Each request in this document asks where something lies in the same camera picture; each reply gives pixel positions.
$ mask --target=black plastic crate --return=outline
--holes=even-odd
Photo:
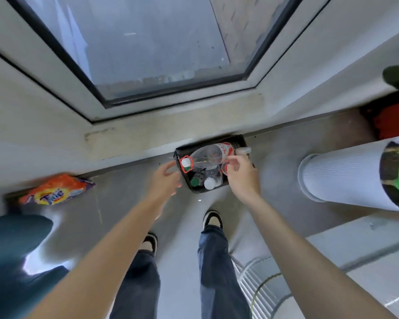
[[[226,135],[226,136],[221,136],[221,137],[210,139],[210,140],[205,140],[202,142],[197,142],[194,144],[185,145],[185,146],[177,148],[175,150],[174,159],[176,161],[176,166],[179,168],[180,172],[182,173],[183,177],[185,178],[186,184],[188,185],[189,189],[191,189],[191,191],[193,193],[205,193],[210,190],[207,190],[204,186],[200,186],[200,187],[192,187],[191,186],[191,180],[192,180],[195,172],[189,171],[188,173],[184,173],[182,170],[182,166],[180,165],[180,159],[183,158],[184,156],[190,156],[192,153],[194,153],[196,150],[198,150],[201,147],[204,147],[204,146],[210,145],[210,144],[222,143],[222,142],[229,142],[230,144],[232,144],[234,146],[234,149],[243,148],[243,147],[247,146],[243,135]],[[226,186],[228,184],[229,184],[228,177],[223,175],[223,183],[219,187],[216,187],[216,188],[220,188],[220,187]]]

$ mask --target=forearm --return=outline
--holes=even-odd
[[[29,319],[103,319],[161,202],[134,207],[37,305]]]
[[[296,234],[262,198],[255,199],[248,207],[306,318],[395,318]]]

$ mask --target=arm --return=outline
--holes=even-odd
[[[396,318],[312,244],[296,234],[261,198],[257,170],[246,156],[230,159],[228,179],[231,189],[249,208],[306,318]]]
[[[146,197],[134,207],[36,306],[27,319],[103,319],[130,263],[175,189],[170,162],[153,175]]]

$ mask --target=green bottle cap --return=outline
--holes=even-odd
[[[199,186],[200,185],[200,181],[199,181],[199,179],[198,178],[192,178],[192,180],[191,180],[191,186],[192,187],[197,187],[197,186]]]

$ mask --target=dark blue jeans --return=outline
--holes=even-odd
[[[199,238],[202,319],[249,319],[250,308],[235,275],[228,240],[213,225]],[[149,251],[139,251],[118,290],[110,319],[155,319],[160,276]]]

